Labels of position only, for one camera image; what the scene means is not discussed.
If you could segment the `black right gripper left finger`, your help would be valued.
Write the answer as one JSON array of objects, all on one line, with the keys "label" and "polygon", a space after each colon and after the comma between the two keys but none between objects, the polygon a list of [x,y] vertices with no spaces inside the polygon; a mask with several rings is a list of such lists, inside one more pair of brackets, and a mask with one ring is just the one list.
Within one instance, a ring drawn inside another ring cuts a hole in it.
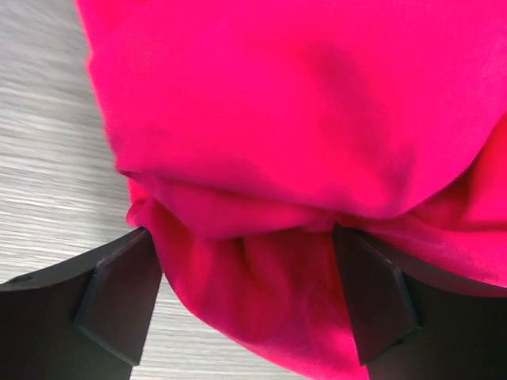
[{"label": "black right gripper left finger", "polygon": [[3,379],[129,379],[162,270],[144,229],[1,285]]}]

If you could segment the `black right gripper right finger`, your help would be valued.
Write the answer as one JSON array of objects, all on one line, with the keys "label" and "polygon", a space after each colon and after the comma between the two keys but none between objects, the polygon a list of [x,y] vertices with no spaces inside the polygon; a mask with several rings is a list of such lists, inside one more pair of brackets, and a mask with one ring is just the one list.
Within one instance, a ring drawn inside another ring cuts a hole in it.
[{"label": "black right gripper right finger", "polygon": [[371,379],[504,379],[506,289],[439,269],[358,230],[334,246]]}]

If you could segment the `red pink t shirt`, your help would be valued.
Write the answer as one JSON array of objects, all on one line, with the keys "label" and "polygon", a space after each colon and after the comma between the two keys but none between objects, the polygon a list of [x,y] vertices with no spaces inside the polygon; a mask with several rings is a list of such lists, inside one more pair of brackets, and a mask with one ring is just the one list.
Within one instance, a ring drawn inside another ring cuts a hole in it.
[{"label": "red pink t shirt", "polygon": [[336,224],[506,285],[503,1],[80,1],[127,219],[186,308],[365,379]]}]

